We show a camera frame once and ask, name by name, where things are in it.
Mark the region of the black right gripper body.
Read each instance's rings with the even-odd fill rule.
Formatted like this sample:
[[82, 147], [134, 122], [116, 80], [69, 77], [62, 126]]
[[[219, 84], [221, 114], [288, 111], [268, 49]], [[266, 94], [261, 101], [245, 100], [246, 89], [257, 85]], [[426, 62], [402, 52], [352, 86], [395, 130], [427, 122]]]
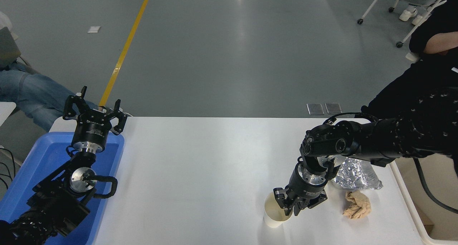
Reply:
[[321, 170], [324, 171], [311, 170], [306, 164], [297, 163], [286, 189], [300, 198], [317, 198], [324, 191], [324, 187], [327, 184], [325, 179], [327, 170], [324, 167]]

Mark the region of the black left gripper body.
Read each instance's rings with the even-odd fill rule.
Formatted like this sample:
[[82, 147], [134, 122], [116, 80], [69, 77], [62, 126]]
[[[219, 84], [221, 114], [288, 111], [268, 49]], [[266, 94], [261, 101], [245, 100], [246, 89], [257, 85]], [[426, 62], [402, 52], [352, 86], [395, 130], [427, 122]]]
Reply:
[[72, 147], [80, 147], [83, 143], [93, 143], [105, 147], [108, 132], [112, 128], [107, 113], [87, 111], [78, 116], [77, 126], [71, 142]]

